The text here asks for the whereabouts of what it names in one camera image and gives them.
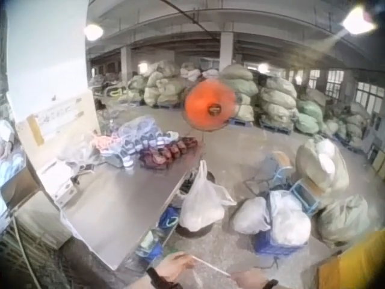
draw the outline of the white stick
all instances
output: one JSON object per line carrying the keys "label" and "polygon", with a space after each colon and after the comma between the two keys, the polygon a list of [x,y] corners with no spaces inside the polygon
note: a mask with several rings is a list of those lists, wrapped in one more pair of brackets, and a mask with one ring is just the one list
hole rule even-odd
{"label": "white stick", "polygon": [[215,270],[215,271],[217,271],[217,272],[223,274],[224,276],[230,277],[230,274],[228,274],[227,272],[222,271],[221,269],[218,269],[218,268],[214,267],[213,265],[211,265],[211,264],[209,264],[209,263],[207,263],[207,262],[205,262],[205,261],[203,261],[203,260],[201,260],[201,259],[199,259],[199,258],[197,258],[197,257],[195,257],[195,256],[192,256],[192,257],[193,257],[195,260],[201,262],[202,264],[204,264],[204,265],[210,267],[211,269],[213,269],[213,270]]}

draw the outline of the overhead pipe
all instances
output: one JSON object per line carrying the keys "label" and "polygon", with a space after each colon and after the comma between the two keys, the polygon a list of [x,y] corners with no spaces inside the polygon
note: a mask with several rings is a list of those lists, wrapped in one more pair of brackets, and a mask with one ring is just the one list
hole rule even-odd
{"label": "overhead pipe", "polygon": [[178,6],[175,6],[174,4],[172,4],[169,0],[160,0],[161,2],[163,2],[164,4],[167,4],[168,6],[170,6],[171,8],[175,9],[176,11],[178,11],[180,14],[182,14],[183,16],[187,17],[189,20],[191,20],[192,23],[196,24],[199,26],[199,28],[201,28],[208,36],[210,36],[212,39],[214,39],[216,42],[219,42],[220,43],[220,40],[217,39],[217,37],[215,35],[213,35],[210,31],[208,31],[205,27],[202,26],[202,24],[200,24],[198,21],[196,21],[193,17],[191,17],[189,14],[187,14],[186,12],[184,12],[183,10],[181,10]]}

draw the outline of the ceiling light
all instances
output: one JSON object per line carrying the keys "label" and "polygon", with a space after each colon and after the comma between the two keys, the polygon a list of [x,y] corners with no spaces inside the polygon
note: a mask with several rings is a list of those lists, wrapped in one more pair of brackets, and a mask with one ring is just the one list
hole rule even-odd
{"label": "ceiling light", "polygon": [[95,41],[103,35],[103,29],[99,25],[89,24],[84,28],[84,34],[88,41]]}
{"label": "ceiling light", "polygon": [[362,6],[353,8],[342,22],[342,25],[351,34],[366,33],[376,28],[369,13]]}
{"label": "ceiling light", "polygon": [[261,63],[260,65],[258,65],[258,71],[260,73],[268,73],[269,72],[269,64]]}

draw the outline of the ceiling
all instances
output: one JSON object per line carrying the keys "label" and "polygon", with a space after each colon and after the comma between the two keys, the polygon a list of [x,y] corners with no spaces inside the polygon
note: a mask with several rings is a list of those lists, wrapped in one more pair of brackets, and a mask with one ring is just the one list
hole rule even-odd
{"label": "ceiling", "polygon": [[339,22],[346,15],[346,2],[351,1],[171,2],[205,31],[160,0],[110,0],[108,4],[94,0],[88,17],[104,28],[105,35],[97,42],[87,43],[89,57],[94,61],[110,57],[124,45],[138,52],[167,49],[183,55],[219,57],[220,34],[232,31],[234,53],[241,54],[244,61],[268,61],[287,68],[354,67],[385,71],[383,57],[375,57],[384,53],[383,39],[341,37]]}

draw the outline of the stool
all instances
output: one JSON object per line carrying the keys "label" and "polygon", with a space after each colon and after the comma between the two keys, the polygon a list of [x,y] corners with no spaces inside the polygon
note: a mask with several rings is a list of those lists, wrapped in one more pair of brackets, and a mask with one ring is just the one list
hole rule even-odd
{"label": "stool", "polygon": [[305,214],[314,215],[319,205],[318,196],[322,195],[322,190],[312,180],[300,179],[289,191],[301,202]]}
{"label": "stool", "polygon": [[256,193],[250,187],[248,182],[257,181],[258,184],[266,182],[269,188],[285,184],[288,182],[288,172],[293,169],[293,166],[289,157],[284,152],[274,151],[268,154],[262,161],[262,168],[264,171],[268,170],[268,173],[273,171],[273,177],[270,179],[257,179],[257,176],[254,176],[251,179],[246,180],[244,184],[254,194]]}

